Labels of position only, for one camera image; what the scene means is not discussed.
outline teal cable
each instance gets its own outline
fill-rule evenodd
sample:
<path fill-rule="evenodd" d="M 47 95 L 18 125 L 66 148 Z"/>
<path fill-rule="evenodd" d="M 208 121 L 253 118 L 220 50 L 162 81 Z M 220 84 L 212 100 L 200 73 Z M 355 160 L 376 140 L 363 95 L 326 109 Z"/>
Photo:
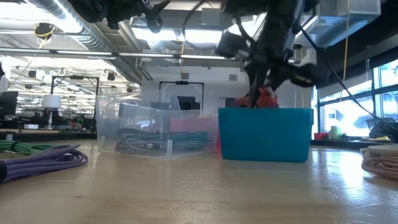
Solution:
<path fill-rule="evenodd" d="M 24 142 L 16 142 L 16 141 L 8 141 L 8 140 L 0 140 L 0 152 L 9 151 L 9 152 L 18 152 L 25 155 L 34 155 L 39 152 L 42 152 L 46 149 L 54 147 L 54 145 L 50 144 L 29 144 Z"/>

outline beige cable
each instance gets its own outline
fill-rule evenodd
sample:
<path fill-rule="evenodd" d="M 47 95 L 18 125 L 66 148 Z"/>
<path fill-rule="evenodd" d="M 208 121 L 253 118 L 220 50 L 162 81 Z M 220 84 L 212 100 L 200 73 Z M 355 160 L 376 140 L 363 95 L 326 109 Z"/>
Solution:
<path fill-rule="evenodd" d="M 351 0 L 348 0 L 348 15 L 347 15 L 347 23 L 346 23 L 346 47 L 344 52 L 344 68 L 343 68 L 343 82 L 346 80 L 346 73 L 347 73 L 347 53 L 348 53 L 348 29 L 349 29 L 349 15 L 351 12 Z M 341 98 L 343 97 L 343 90 L 340 92 L 340 102 Z"/>

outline desk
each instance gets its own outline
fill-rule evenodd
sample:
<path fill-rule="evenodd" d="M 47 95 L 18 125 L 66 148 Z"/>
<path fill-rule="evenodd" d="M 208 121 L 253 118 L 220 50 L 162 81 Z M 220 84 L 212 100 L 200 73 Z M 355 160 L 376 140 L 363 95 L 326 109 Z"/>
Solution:
<path fill-rule="evenodd" d="M 398 183 L 362 171 L 356 151 L 313 147 L 305 164 L 214 154 L 151 160 L 98 154 L 95 141 L 81 142 L 87 166 L 0 186 L 2 224 L 398 220 Z"/>

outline ceiling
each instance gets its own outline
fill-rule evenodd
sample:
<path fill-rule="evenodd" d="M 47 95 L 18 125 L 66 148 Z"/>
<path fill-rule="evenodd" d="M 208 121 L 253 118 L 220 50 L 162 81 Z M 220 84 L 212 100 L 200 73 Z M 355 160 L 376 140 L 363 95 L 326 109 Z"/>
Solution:
<path fill-rule="evenodd" d="M 321 1 L 315 19 L 311 14 L 303 17 L 303 22 L 308 21 L 307 29 L 310 35 L 321 46 L 331 45 L 344 38 L 346 14 L 339 8 L 347 0 Z M 195 44 L 196 49 L 183 44 L 181 33 L 182 23 L 189 10 L 197 1 L 176 0 L 172 1 L 160 14 L 163 19 L 163 29 L 159 34 L 152 34 L 145 23 L 139 18 L 120 23 L 120 30 L 112 30 L 107 26 L 107 21 L 89 24 L 71 9 L 67 0 L 56 0 L 58 5 L 66 9 L 66 16 L 61 17 L 59 11 L 51 11 L 45 4 L 48 1 L 0 0 L 0 47 L 38 49 L 42 40 L 34 35 L 34 27 L 40 22 L 54 24 L 56 29 L 53 37 L 45 43 L 43 49 L 55 50 L 94 50 L 98 52 L 155 52 L 167 54 L 193 54 L 213 55 L 221 35 L 224 31 L 239 34 L 234 25 L 233 18 L 220 11 L 221 1 L 209 1 L 192 14 L 186 28 L 186 38 Z M 351 17 L 353 23 L 349 32 L 353 33 L 377 17 L 377 12 L 367 13 L 366 17 L 358 16 L 356 12 Z M 253 36 L 262 30 L 265 14 L 243 17 L 243 26 Z M 88 36 L 95 36 L 91 42 L 85 41 Z M 298 35 L 295 44 L 308 47 L 308 42 Z M 84 108 L 87 113 L 92 113 L 94 108 L 95 83 L 86 79 L 99 78 L 100 94 L 126 92 L 127 86 L 137 86 L 143 81 L 164 80 L 164 72 L 177 71 L 180 67 L 191 68 L 235 68 L 240 71 L 242 62 L 239 60 L 195 60 L 195 59 L 159 59 L 159 58 L 134 58 L 134 57 L 59 57 L 57 54 L 11 54 L 2 53 L 6 60 L 12 62 L 10 90 L 20 91 L 20 109 L 35 108 L 40 106 L 40 97 L 50 93 L 50 83 L 54 75 L 82 75 L 83 80 L 70 80 L 58 78 L 59 84 L 55 93 L 63 95 L 65 110 L 78 111 Z M 29 71 L 37 71 L 36 78 L 29 77 Z M 108 73 L 114 73 L 115 80 L 107 79 Z M 215 80 L 217 74 L 206 76 L 206 79 Z"/>

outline wooden table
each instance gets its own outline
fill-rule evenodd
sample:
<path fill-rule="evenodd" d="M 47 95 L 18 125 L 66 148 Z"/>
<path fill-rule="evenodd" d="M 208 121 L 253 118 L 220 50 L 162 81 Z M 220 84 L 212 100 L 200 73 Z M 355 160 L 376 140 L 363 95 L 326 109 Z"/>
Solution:
<path fill-rule="evenodd" d="M 398 183 L 362 171 L 355 151 L 314 147 L 307 163 L 286 164 L 140 159 L 81 143 L 87 166 L 0 185 L 0 223 L 398 222 Z"/>

